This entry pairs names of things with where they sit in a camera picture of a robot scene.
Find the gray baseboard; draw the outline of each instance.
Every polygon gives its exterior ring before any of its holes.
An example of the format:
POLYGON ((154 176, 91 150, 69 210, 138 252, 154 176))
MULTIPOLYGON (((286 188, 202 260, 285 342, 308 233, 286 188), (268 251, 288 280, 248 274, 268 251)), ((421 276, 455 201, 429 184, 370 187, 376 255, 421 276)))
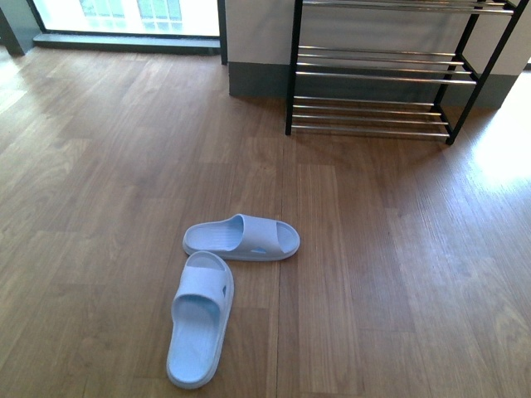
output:
POLYGON ((180 55, 214 56, 221 53, 218 39, 160 38, 140 36, 92 36, 42 33, 36 46, 68 50, 127 51, 180 55))
MULTIPOLYGON (((285 98, 289 67, 287 65, 229 62, 230 94, 235 96, 270 96, 285 98)), ((491 75, 475 105, 499 108, 518 76, 491 75)), ((296 94, 360 100, 432 102, 438 85, 394 81, 308 78, 297 79, 296 94)), ((443 104, 464 106, 473 86, 450 86, 443 104)))
POLYGON ((288 65, 229 61, 229 94, 284 98, 289 72, 288 65))

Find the light blue slipper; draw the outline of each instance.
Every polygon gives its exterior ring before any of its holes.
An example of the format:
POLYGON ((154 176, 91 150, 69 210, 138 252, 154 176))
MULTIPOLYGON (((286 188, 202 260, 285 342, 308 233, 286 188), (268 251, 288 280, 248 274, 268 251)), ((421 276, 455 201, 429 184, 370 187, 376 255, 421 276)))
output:
POLYGON ((176 386, 199 388, 216 373, 233 296, 234 280, 225 261, 204 251, 188 258, 173 299, 166 364, 176 386))
POLYGON ((293 255, 299 245, 299 234, 293 226, 243 214, 191 226, 183 238, 184 251, 189 255, 205 250, 225 260, 283 260, 293 255))

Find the sunlight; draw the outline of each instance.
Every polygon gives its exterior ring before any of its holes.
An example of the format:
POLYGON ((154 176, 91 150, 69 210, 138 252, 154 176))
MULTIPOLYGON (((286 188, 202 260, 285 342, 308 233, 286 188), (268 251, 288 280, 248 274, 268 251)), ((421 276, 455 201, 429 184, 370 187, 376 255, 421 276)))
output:
POLYGON ((219 36, 217 0, 34 0, 46 29, 219 36))
POLYGON ((531 74, 523 73, 474 148, 477 166, 490 188, 531 180, 531 74))

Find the chrome rod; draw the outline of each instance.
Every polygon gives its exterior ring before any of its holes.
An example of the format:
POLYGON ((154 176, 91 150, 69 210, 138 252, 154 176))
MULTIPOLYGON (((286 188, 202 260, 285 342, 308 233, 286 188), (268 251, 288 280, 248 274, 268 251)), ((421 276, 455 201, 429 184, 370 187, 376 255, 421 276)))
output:
POLYGON ((297 75, 306 76, 323 76, 323 77, 343 77, 345 79, 359 80, 389 80, 389 81, 406 81, 414 83, 433 83, 438 85, 476 85, 475 81, 465 80, 444 80, 444 79, 413 79, 409 77, 390 77, 390 76, 370 76, 370 75, 350 75, 342 73, 320 73, 320 72, 296 72, 297 75))
POLYGON ((441 116, 439 112, 412 112, 406 110, 386 110, 373 108, 352 108, 341 106, 318 106, 318 105, 293 105, 297 109, 312 109, 312 110, 345 110, 348 112, 366 112, 371 114, 404 114, 408 116, 441 116))
POLYGON ((345 133, 375 133, 375 134, 392 134, 392 135, 404 135, 411 137, 441 137, 448 138, 448 133, 430 133, 430 132, 414 132, 414 131, 392 131, 392 130, 380 130, 380 129, 354 129, 354 128, 342 128, 342 127, 321 127, 321 126, 308 126, 303 124, 292 124, 294 129, 311 129, 311 130, 328 130, 328 131, 343 131, 345 133))
MULTIPOLYGON (((330 65, 330 64, 314 64, 309 62, 297 62, 298 66, 319 66, 319 67, 332 67, 341 68, 342 66, 330 65)), ((407 72, 407 73, 431 73, 434 75, 472 75, 468 70, 426 70, 426 69, 403 69, 403 68, 383 68, 379 66, 355 66, 354 69, 360 70, 389 70, 392 72, 407 72)))
POLYGON ((400 120, 400 119, 375 119, 353 116, 337 116, 337 115, 316 115, 316 114, 293 114, 294 118, 300 119, 319 119, 319 120, 343 120, 343 121, 358 121, 371 123, 396 123, 396 124, 429 124, 429 125, 448 125, 446 122, 425 122, 422 120, 400 120))
POLYGON ((387 104, 387 105, 401 105, 401 106, 434 106, 435 104, 427 102, 400 102, 400 101, 380 101, 370 99, 350 99, 350 98, 329 98, 329 97, 312 97, 309 95, 296 95, 295 100, 320 100, 330 102, 349 102, 360 104, 387 104))
POLYGON ((381 50, 354 49, 354 48, 345 48, 345 47, 299 46, 299 49, 319 50, 319 51, 365 52, 369 54, 403 54, 405 56, 455 56, 454 53, 450 53, 450 52, 381 51, 381 50))
POLYGON ((456 65, 461 66, 463 61, 429 61, 429 60, 404 60, 403 58, 377 58, 373 56, 326 56, 324 54, 299 54, 299 58, 320 58, 325 60, 346 60, 346 61, 368 61, 368 62, 396 62, 402 64, 423 64, 423 65, 456 65))
POLYGON ((418 6, 419 3, 421 4, 421 7, 425 6, 436 6, 436 7, 504 7, 506 2, 460 2, 460 1, 450 1, 450 0, 382 0, 382 1, 374 1, 374 0, 338 0, 338 2, 370 2, 370 3, 389 3, 389 4, 399 4, 399 5, 415 5, 418 6))
POLYGON ((424 6, 386 6, 386 5, 365 5, 365 4, 341 4, 336 2, 319 2, 319 1, 304 1, 305 6, 316 7, 338 7, 338 8, 352 8, 352 9, 366 9, 366 10, 384 10, 384 11, 418 11, 418 12, 449 12, 455 14, 502 14, 511 16, 512 10, 482 10, 477 8, 444 8, 444 7, 424 7, 424 6))

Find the glass pane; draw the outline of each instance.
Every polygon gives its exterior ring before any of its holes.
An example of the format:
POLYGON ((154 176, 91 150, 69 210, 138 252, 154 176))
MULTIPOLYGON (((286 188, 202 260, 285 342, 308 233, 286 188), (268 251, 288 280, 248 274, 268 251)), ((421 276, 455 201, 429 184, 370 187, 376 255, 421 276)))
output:
POLYGON ((33 0, 46 29, 219 36, 217 0, 33 0))

